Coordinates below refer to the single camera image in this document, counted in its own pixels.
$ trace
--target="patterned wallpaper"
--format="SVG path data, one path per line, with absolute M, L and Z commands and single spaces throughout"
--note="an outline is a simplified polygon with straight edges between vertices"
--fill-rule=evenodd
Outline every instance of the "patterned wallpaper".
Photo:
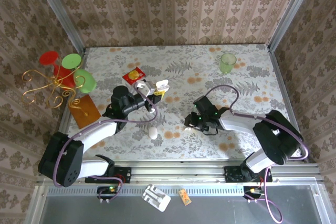
M 22 73 L 41 68 L 38 57 L 47 50 L 62 55 L 71 42 L 46 0 L 0 0 L 0 223 L 23 223 L 35 185 L 37 165 L 60 110 L 45 109 L 48 91 L 25 105 L 21 95 L 29 86 Z M 44 84 L 34 78 L 32 87 Z
M 62 0 L 85 47 L 266 43 L 290 0 Z
M 304 0 L 276 56 L 336 209 L 336 0 Z

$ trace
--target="orange coaster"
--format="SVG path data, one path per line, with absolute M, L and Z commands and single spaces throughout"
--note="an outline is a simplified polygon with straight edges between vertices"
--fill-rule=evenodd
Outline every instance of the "orange coaster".
M 94 123 L 100 118 L 100 113 L 88 94 L 80 98 L 80 103 L 77 106 L 81 107 L 82 110 L 70 107 L 69 109 L 80 129 Z

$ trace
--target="red disc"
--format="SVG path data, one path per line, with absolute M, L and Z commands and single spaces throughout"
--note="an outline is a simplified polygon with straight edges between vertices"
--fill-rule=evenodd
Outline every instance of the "red disc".
M 58 65 L 54 65 L 54 76 L 57 75 L 58 68 L 59 68 Z M 64 68 L 64 67 L 61 66 L 61 68 L 59 69 L 59 73 L 58 73 L 59 77 L 57 78 L 57 80 L 65 77 L 65 76 L 67 76 L 69 74 L 71 74 L 71 70 L 70 69 L 66 69 L 66 68 Z M 73 80 L 73 75 L 74 74 L 71 74 L 67 78 L 63 79 L 62 85 L 70 87 L 70 88 L 74 88 L 76 86 L 76 84 L 75 84 L 75 81 Z
M 41 55 L 39 62 L 42 65 L 53 64 L 58 58 L 58 53 L 56 51 L 48 51 Z

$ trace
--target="green disc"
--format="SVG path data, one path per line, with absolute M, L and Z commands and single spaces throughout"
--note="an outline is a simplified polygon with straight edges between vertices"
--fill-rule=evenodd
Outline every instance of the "green disc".
M 82 58 L 79 54 L 69 54 L 63 58 L 62 66 L 67 69 L 75 68 L 80 64 L 81 61 Z
M 90 74 L 85 69 L 78 69 L 75 71 L 75 73 L 73 73 L 73 75 L 77 87 L 81 86 L 84 83 L 84 85 L 79 88 L 82 93 L 90 93 L 96 88 L 97 83 L 95 79 L 93 78 L 92 74 Z

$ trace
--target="orange label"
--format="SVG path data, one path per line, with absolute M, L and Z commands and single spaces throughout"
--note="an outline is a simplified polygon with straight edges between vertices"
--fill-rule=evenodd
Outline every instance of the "orange label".
M 184 189 L 181 189 L 180 191 L 178 191 L 178 194 L 180 195 L 182 201 L 183 201 L 183 204 L 186 206 L 186 205 L 189 205 L 191 203 L 191 200 L 187 194 L 187 192 L 184 190 Z

